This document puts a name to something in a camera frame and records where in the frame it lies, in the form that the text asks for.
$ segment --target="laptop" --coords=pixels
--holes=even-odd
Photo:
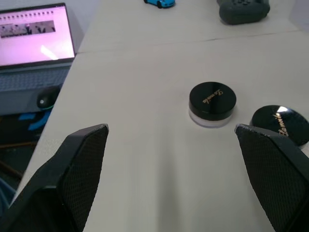
[[[37,112],[75,57],[64,3],[0,11],[0,116]]]

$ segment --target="laptop keyboard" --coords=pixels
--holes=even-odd
[[[0,92],[45,88],[63,84],[70,68],[0,73]]]

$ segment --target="jar lid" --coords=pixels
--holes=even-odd
[[[284,106],[267,105],[258,109],[250,125],[289,137],[299,147],[309,141],[308,121],[298,112]]]
[[[232,115],[236,104],[234,91],[218,82],[205,82],[190,93],[189,108],[199,118],[219,121]]]

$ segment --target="laptop screen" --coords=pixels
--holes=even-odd
[[[73,57],[64,5],[0,13],[0,66]]]

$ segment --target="black round container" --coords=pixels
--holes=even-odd
[[[189,115],[200,126],[217,128],[230,120],[235,104],[236,95],[230,87],[205,82],[191,90]]]
[[[298,112],[284,106],[267,105],[258,109],[250,125],[289,137],[300,148],[309,141],[308,121]]]

